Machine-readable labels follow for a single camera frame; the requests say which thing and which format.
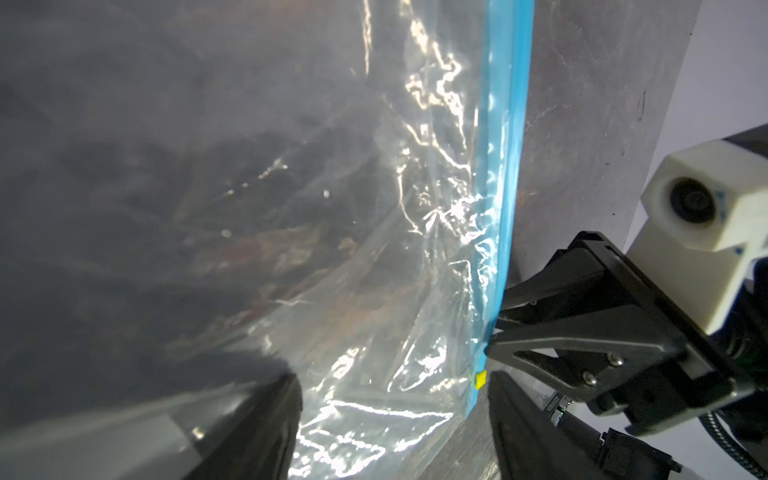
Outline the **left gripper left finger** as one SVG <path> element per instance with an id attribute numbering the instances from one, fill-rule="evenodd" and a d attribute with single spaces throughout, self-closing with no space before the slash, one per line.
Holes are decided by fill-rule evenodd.
<path id="1" fill-rule="evenodd" d="M 4 479 L 284 479 L 297 376 L 39 422 L 1 436 Z"/>

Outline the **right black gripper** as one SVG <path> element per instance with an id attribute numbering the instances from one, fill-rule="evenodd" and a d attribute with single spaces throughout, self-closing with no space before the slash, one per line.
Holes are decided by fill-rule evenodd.
<path id="1" fill-rule="evenodd" d="M 485 353 L 651 434 L 757 391 L 737 360 L 748 335 L 728 315 L 703 332 L 605 236 L 581 232 L 504 293 Z"/>

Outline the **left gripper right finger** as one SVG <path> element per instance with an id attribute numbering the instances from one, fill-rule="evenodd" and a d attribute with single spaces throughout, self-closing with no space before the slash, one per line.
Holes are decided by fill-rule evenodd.
<path id="1" fill-rule="evenodd" d="M 487 382 L 489 419 L 500 475 L 511 479 L 604 479 L 583 450 L 557 429 L 504 371 Z"/>

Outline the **clear zip top bag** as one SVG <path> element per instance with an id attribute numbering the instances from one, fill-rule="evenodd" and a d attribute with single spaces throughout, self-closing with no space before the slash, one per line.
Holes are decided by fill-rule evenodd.
<path id="1" fill-rule="evenodd" d="M 293 373 L 284 479 L 478 400 L 531 1 L 5 1 L 1 436 Z"/>

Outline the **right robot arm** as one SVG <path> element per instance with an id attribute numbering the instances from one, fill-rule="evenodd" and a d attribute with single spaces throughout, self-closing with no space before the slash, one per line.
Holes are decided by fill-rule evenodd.
<path id="1" fill-rule="evenodd" d="M 699 421 L 757 479 L 767 475 L 767 129 L 667 156 L 647 184 L 627 252 L 578 233 L 507 289 L 486 356 L 505 479 L 667 479 L 681 471 L 645 437 Z M 597 416 L 546 416 L 519 369 Z"/>

